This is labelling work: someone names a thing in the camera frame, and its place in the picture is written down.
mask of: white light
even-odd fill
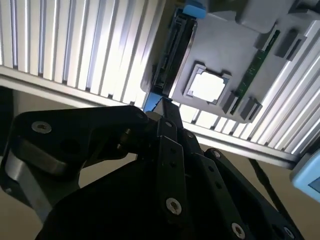
[[[194,116],[195,116],[197,110],[198,109],[196,109],[194,107],[182,104],[180,106],[180,115],[181,115],[182,121],[187,122],[187,123],[191,123],[192,120],[194,119]]]
[[[148,59],[151,53],[153,42],[155,41],[157,29],[161,19],[162,9],[166,1],[147,1],[144,21],[138,39],[138,45],[133,57],[131,70],[128,73],[127,85],[124,90],[122,102],[141,108],[143,106],[146,93],[141,90],[141,81],[147,68]]]
[[[214,115],[206,111],[202,111],[199,115],[198,120],[196,121],[196,124],[200,127],[209,129],[214,125],[217,118],[217,115]]]
[[[221,117],[217,125],[215,126],[214,130],[217,132],[221,132],[224,129],[227,120],[228,120],[227,118]]]
[[[223,78],[204,71],[195,75],[188,93],[211,103],[218,100],[225,86]]]
[[[178,103],[177,101],[172,101],[172,103],[178,107],[180,107],[180,103]]]

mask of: aluminum profile frame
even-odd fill
[[[78,108],[142,108],[140,83],[165,4],[0,0],[0,85]],[[254,122],[181,105],[184,127],[201,144],[292,169],[320,137],[320,21],[305,35]]]

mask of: silver metal bar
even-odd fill
[[[4,52],[3,52],[3,47],[2,47],[2,39],[0,37],[0,65],[4,64]]]
[[[98,18],[99,0],[91,0],[85,27],[83,51],[80,64],[79,81],[77,88],[85,90],[89,76],[89,67],[92,57],[95,30]]]
[[[66,84],[75,88],[77,86],[81,50],[84,36],[84,25],[86,21],[86,11],[88,8],[88,0],[77,0],[73,2],[75,4],[74,19],[71,34],[71,50],[70,50],[70,63],[72,67],[69,68]]]
[[[103,7],[100,7],[101,12],[99,12],[101,20],[98,19],[98,22],[101,23],[99,24],[99,27],[97,26],[95,32],[95,41],[97,41],[96,57],[91,60],[93,74],[90,79],[90,92],[93,94],[99,94],[102,87],[104,65],[108,57],[107,48],[113,38],[112,25],[114,24],[114,20],[116,19],[115,17],[117,16],[116,13],[119,2],[116,0],[108,0],[104,3],[101,2],[101,4],[104,4]]]
[[[180,105],[181,105],[181,104],[180,104],[179,102],[172,101],[172,103],[180,108]]]
[[[304,156],[309,146],[312,146],[320,138],[320,127],[318,130],[314,130],[312,133],[312,138],[309,137],[307,141],[304,142],[303,146],[300,146],[299,151],[297,151],[300,156]]]
[[[118,78],[119,66],[122,58],[122,53],[119,52],[119,48],[121,43],[123,26],[125,24],[125,19],[127,16],[127,9],[129,9],[129,4],[129,0],[120,0],[118,2],[116,19],[114,23],[114,29],[112,32],[112,40],[109,47],[109,53],[106,61],[100,93],[104,97],[108,97],[110,90],[113,90],[115,88],[116,81],[114,79]]]
[[[318,108],[311,116],[307,123],[299,130],[295,138],[285,148],[287,153],[299,154],[304,148],[304,143],[310,141],[314,134],[319,130],[320,125],[320,108]]]
[[[287,153],[287,152],[283,152],[283,151],[279,151],[264,145],[260,145],[254,142],[249,142],[243,139],[239,139],[237,137],[231,136],[231,135],[227,135],[227,134],[223,134],[221,132],[217,132],[211,129],[207,129],[207,128],[203,128],[188,122],[184,122],[183,123],[184,128],[199,134],[201,136],[207,136],[207,138],[212,138],[212,141],[221,141],[224,142],[226,145],[229,146],[228,150],[226,149],[226,146],[224,147],[226,151],[228,152],[232,152],[232,148],[235,146],[239,146],[242,149],[247,149],[248,151],[250,150],[255,150],[257,153],[260,152],[261,154],[265,153],[268,154],[270,156],[275,156],[279,159],[283,159],[283,160],[288,160],[288,161],[295,161],[297,159],[297,156]]]
[[[64,78],[70,7],[70,0],[60,0],[58,9],[59,17],[54,68],[54,81],[57,83],[62,83]]]
[[[133,56],[136,54],[135,45],[137,44],[137,37],[139,37],[138,34],[140,32],[139,31],[140,21],[143,15],[143,9],[145,4],[146,4],[145,0],[137,0],[135,2],[133,16],[131,19],[128,35],[125,40],[125,47],[122,54],[121,64],[119,66],[117,81],[116,81],[116,85],[114,86],[114,90],[112,94],[113,96],[112,99],[116,101],[122,100],[128,73],[130,73],[132,69],[131,61]]]
[[[293,169],[296,165],[296,162],[299,160],[299,158],[296,156],[292,158],[292,160],[285,160],[284,158],[279,158],[274,155],[268,155],[265,152],[260,152],[251,148],[245,148],[236,144],[231,145],[229,142],[224,142],[218,139],[211,139],[197,133],[195,134],[195,136],[197,137],[197,140],[200,144],[206,146],[214,146],[215,148],[223,151],[244,156],[249,159],[263,161],[265,163],[273,164],[285,169]]]
[[[216,132],[222,132],[222,130],[224,129],[226,123],[227,123],[227,118],[225,117],[221,117],[220,120],[218,121],[217,125],[215,126],[214,130]]]
[[[200,114],[201,114],[201,111],[199,109],[195,110],[195,113],[192,118],[192,122],[196,122],[198,120]]]
[[[319,107],[320,102],[320,77],[318,77],[312,87],[304,95],[304,98],[299,101],[282,127],[276,132],[275,137],[270,141],[269,147],[281,150],[286,143],[297,134],[299,126],[302,126],[308,115],[314,112],[315,108]]]
[[[46,0],[40,0],[40,25],[39,25],[39,53],[38,53],[38,73],[41,75],[44,73],[44,54],[45,54],[45,7]]]
[[[196,112],[197,112],[197,109],[194,107],[183,105],[183,104],[180,106],[180,115],[181,115],[182,121],[191,123],[192,120],[194,119]]]
[[[146,101],[147,93],[144,92],[140,87],[137,90],[134,105],[138,108],[142,108]]]
[[[269,117],[265,118],[263,122],[268,124],[260,136],[258,133],[254,135],[252,138],[253,142],[257,141],[259,144],[265,144],[268,141],[269,136],[272,135],[272,132],[274,133],[277,130],[279,121],[281,121],[286,113],[291,110],[291,107],[295,107],[299,101],[299,96],[303,94],[303,90],[310,83],[310,79],[317,73],[320,65],[320,51],[317,51],[315,48],[314,50],[311,50],[309,56],[311,63],[304,62],[305,65],[307,65],[307,69],[305,70],[304,65],[300,66],[294,77],[290,79],[290,82],[286,87],[288,95],[286,96],[285,101],[282,102],[281,107],[277,108],[277,111],[273,111],[274,114],[270,112],[271,114],[269,113]]]
[[[65,104],[69,104],[71,106],[79,107],[77,101],[80,102],[80,105],[86,104],[87,106],[123,106],[125,105],[122,102],[114,101],[109,98],[105,98],[102,96],[98,96],[95,94],[90,94],[89,92],[82,91],[73,87],[69,87],[67,85],[59,84],[54,81],[46,80],[38,76],[30,75],[21,71],[17,71],[12,68],[0,66],[0,73],[4,76],[11,76],[11,77],[1,77],[0,78],[0,85],[6,86],[10,81],[25,84],[26,87],[32,85],[35,89],[30,92],[30,94],[39,93],[39,89],[42,88],[42,92],[51,92],[52,98],[50,96],[46,96],[43,94],[41,97],[49,98],[53,101],[61,102],[63,98],[71,99],[71,102],[65,102]]]
[[[1,36],[3,46],[3,65],[13,67],[13,38],[12,38],[12,16],[11,1],[0,0]]]
[[[145,68],[150,56],[152,45],[156,37],[165,3],[166,1],[162,0],[147,1],[146,12],[141,27],[141,33],[138,39],[138,46],[136,48],[131,70],[128,75],[125,93],[123,96],[123,102],[126,104],[135,102],[137,94],[141,93],[139,92],[140,83],[145,73]]]
[[[58,7],[58,0],[46,1],[43,77],[49,80],[53,80],[54,78],[56,65]]]
[[[246,126],[247,126],[246,123],[239,123],[238,126],[236,127],[234,133],[232,134],[232,136],[239,138]]]
[[[28,202],[42,222],[46,220],[58,201],[80,188],[78,178],[69,182],[52,180],[35,167],[17,158],[11,151],[8,153],[4,167],[7,175],[20,185]]]
[[[12,61],[13,61],[13,66],[18,67],[17,0],[10,0],[10,3],[11,3]]]
[[[195,124],[197,126],[209,129],[215,123],[217,118],[217,115],[214,115],[206,111],[202,111]]]
[[[236,125],[236,121],[233,121],[229,119],[226,124],[224,125],[224,128],[222,129],[223,134],[230,134],[234,126]]]
[[[43,0],[32,0],[30,2],[30,73],[38,76],[39,73],[39,53],[40,53],[40,21],[41,2]]]
[[[16,1],[17,63],[19,71],[30,71],[30,2]]]

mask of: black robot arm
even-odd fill
[[[79,188],[82,168],[137,154]],[[179,108],[36,111],[13,121],[6,193],[44,221],[37,239],[303,239],[217,149],[203,152]]]

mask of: green circuit board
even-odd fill
[[[240,101],[245,96],[247,90],[249,89],[251,83],[254,81],[255,76],[257,75],[259,69],[261,68],[262,64],[264,63],[266,57],[268,56],[271,48],[273,47],[274,43],[276,42],[278,36],[280,34],[279,30],[276,30],[265,48],[265,51],[258,50],[256,54],[253,57],[252,62],[250,63],[248,69],[246,70],[245,74],[243,75],[243,78],[237,87],[235,93],[238,96],[238,100],[235,102],[235,104],[232,107],[231,114],[234,114],[236,111]]]

